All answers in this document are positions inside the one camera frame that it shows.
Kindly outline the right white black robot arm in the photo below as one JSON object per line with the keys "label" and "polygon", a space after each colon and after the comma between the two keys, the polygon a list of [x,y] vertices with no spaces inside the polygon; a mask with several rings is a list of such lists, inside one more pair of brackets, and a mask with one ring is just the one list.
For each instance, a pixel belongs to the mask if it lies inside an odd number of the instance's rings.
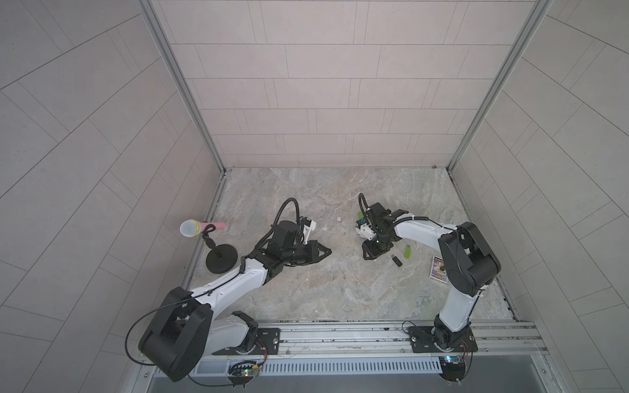
{"label": "right white black robot arm", "polygon": [[447,226],[409,211],[391,211],[379,203],[368,206],[363,193],[358,203],[362,218],[355,230],[364,240],[365,260],[377,259],[403,239],[441,252],[450,290],[429,337],[439,350],[454,350],[469,335],[478,298],[501,271],[501,263],[480,230],[471,222]]}

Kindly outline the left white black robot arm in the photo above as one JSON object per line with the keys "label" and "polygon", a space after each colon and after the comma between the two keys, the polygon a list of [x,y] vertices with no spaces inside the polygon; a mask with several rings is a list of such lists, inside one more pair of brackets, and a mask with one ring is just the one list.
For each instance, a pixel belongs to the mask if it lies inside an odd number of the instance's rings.
{"label": "left white black robot arm", "polygon": [[147,312],[151,322],[139,340],[138,349],[146,360],[126,355],[136,365],[157,367],[173,382],[190,375],[206,355],[222,350],[234,350],[249,355],[260,349],[263,357],[276,352],[278,337],[265,338],[259,324],[248,314],[234,311],[225,318],[229,306],[249,292],[266,285],[286,267],[314,265],[331,255],[330,248],[311,240],[304,233],[311,221],[297,214],[293,221],[279,215],[253,247],[239,257],[229,244],[216,245],[209,234],[219,224],[208,224],[201,231],[210,252],[208,262],[226,263],[229,267],[215,281],[192,291],[176,287],[162,304]]}

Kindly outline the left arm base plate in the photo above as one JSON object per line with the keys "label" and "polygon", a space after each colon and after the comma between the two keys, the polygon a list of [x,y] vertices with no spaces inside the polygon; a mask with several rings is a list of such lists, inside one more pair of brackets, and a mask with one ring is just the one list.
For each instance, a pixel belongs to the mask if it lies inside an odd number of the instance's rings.
{"label": "left arm base plate", "polygon": [[238,346],[226,347],[212,355],[277,355],[280,334],[279,328],[257,328],[248,332]]}

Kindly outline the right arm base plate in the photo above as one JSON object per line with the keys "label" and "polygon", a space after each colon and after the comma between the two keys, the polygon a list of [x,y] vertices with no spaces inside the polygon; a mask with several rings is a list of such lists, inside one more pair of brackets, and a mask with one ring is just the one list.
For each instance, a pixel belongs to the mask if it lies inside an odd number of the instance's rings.
{"label": "right arm base plate", "polygon": [[475,353],[478,344],[470,326],[460,332],[447,327],[411,326],[407,329],[414,353]]}

